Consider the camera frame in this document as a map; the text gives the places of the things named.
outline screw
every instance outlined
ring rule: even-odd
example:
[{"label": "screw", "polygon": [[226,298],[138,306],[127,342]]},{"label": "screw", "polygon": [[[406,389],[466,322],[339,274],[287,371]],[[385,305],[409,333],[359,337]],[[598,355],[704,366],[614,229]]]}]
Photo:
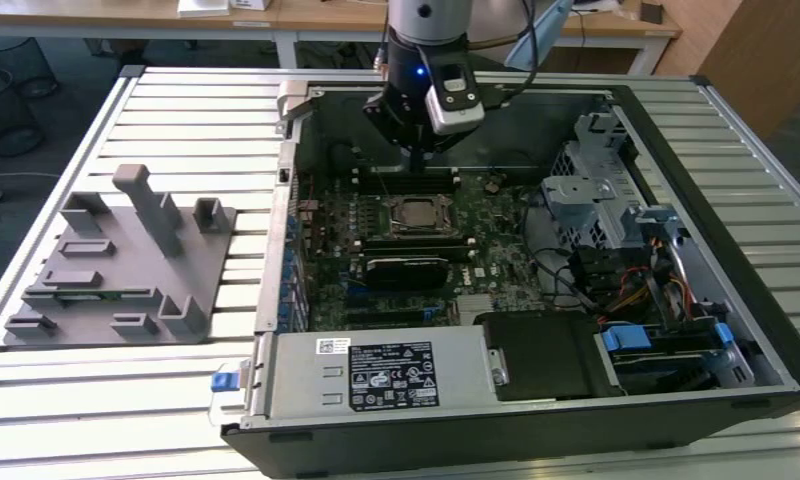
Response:
[{"label": "screw", "polygon": [[499,368],[491,369],[491,381],[494,385],[503,385],[506,383],[506,376],[503,375],[503,370]]}]

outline gray plastic stand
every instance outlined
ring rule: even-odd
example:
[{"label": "gray plastic stand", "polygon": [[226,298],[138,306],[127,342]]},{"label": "gray plastic stand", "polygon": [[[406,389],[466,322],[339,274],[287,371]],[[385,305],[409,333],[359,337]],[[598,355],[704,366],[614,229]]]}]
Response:
[{"label": "gray plastic stand", "polygon": [[120,165],[112,184],[132,207],[72,193],[67,221],[6,345],[198,343],[210,329],[235,212],[214,198],[177,208],[147,186],[143,165]]}]

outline white box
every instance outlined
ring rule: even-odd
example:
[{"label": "white box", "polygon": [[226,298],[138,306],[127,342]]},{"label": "white box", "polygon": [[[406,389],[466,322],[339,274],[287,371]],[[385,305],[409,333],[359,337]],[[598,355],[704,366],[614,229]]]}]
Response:
[{"label": "white box", "polygon": [[227,15],[227,0],[178,0],[177,16],[221,17]]},{"label": "white box", "polygon": [[270,3],[271,0],[230,0],[233,8],[247,8],[249,10],[266,10]]}]

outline blue latch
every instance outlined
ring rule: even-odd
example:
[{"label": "blue latch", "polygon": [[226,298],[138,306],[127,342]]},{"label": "blue latch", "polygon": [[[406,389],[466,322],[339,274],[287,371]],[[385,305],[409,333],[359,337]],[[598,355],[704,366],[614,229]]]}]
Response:
[{"label": "blue latch", "polygon": [[239,374],[237,372],[215,372],[210,378],[211,392],[235,392],[239,390]]},{"label": "blue latch", "polygon": [[725,323],[714,323],[714,332],[717,332],[722,346],[728,347],[732,345],[734,342],[734,336],[732,335],[732,330],[729,330],[729,326]]},{"label": "blue latch", "polygon": [[608,352],[652,348],[649,336],[640,325],[613,325],[601,333]]}]

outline motherboard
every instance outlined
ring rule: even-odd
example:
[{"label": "motherboard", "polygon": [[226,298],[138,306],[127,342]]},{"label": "motherboard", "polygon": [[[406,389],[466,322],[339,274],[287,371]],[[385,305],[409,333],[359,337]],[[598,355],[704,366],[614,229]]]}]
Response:
[{"label": "motherboard", "polygon": [[541,310],[519,229],[529,187],[498,171],[305,183],[309,330],[467,324]]}]

